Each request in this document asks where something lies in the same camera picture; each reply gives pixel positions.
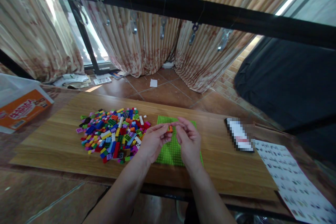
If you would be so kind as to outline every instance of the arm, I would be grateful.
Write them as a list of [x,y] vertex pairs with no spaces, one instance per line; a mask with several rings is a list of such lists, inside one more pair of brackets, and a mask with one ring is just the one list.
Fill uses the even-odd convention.
[[135,200],[149,167],[158,158],[162,145],[171,140],[169,124],[147,130],[141,148],[123,169],[111,189],[99,201],[84,223],[129,223]]
[[188,120],[178,117],[176,137],[181,145],[182,161],[190,176],[190,184],[194,195],[198,216],[201,223],[236,223],[224,205],[210,176],[202,166],[201,135]]

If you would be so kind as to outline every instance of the phone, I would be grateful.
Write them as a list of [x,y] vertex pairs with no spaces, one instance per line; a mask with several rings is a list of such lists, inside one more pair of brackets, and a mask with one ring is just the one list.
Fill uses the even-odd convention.
[[232,142],[238,151],[254,152],[254,147],[251,140],[246,135],[246,132],[237,118],[226,118],[224,122],[230,133]]

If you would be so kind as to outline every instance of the green baseplate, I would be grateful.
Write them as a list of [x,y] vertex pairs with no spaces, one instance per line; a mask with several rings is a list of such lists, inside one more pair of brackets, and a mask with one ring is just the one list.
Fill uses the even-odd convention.
[[[157,117],[157,123],[172,123],[178,121],[176,118],[172,117],[164,117],[159,115]],[[191,121],[191,123],[196,127],[196,122]],[[166,143],[156,160],[156,163],[162,163],[165,165],[174,165],[174,166],[184,166],[182,158],[181,158],[181,146],[177,142],[176,138],[176,129],[173,127],[173,136],[171,137],[171,142]]]

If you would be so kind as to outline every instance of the box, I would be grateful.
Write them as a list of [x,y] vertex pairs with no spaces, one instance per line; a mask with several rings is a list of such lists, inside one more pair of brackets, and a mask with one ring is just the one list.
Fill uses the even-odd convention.
[[0,132],[15,132],[54,103],[40,84],[0,73]]

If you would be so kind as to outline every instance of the curtain hook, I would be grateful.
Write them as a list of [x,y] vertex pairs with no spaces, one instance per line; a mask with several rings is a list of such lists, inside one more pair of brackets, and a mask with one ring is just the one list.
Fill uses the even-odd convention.
[[218,51],[223,51],[226,44],[228,43],[230,34],[233,32],[233,30],[223,28],[223,34],[222,34],[222,41],[220,42],[218,46]]
[[110,20],[108,19],[108,15],[107,15],[107,11],[106,11],[106,7],[103,3],[104,0],[96,0],[97,5],[98,5],[98,9],[100,12],[100,15],[102,17],[102,19],[104,20],[104,16],[105,16],[105,20],[104,20],[104,25],[109,26],[110,25]]
[[165,37],[165,26],[167,24],[168,18],[166,16],[161,17],[161,27],[160,27],[160,39]]
[[195,37],[196,37],[196,32],[197,32],[197,30],[198,30],[198,27],[199,27],[199,23],[198,22],[196,22],[196,23],[194,23],[194,25],[192,26],[192,34],[191,34],[191,36],[190,36],[190,39],[189,39],[189,45],[191,46],[192,44],[193,44],[193,42],[194,42],[194,39],[195,39]]
[[131,10],[131,30],[133,34],[137,34],[138,28],[137,28],[137,13],[134,10]]
[[79,13],[81,13],[84,18],[85,18],[85,22],[83,22],[83,20],[81,18],[79,18],[79,22],[82,24],[82,25],[88,25],[89,24],[89,21],[88,21],[88,18],[86,17],[84,11],[82,10],[82,5],[81,5],[81,0],[70,0],[70,1],[73,1],[73,3],[75,4],[75,6],[77,7],[77,9],[79,10]]

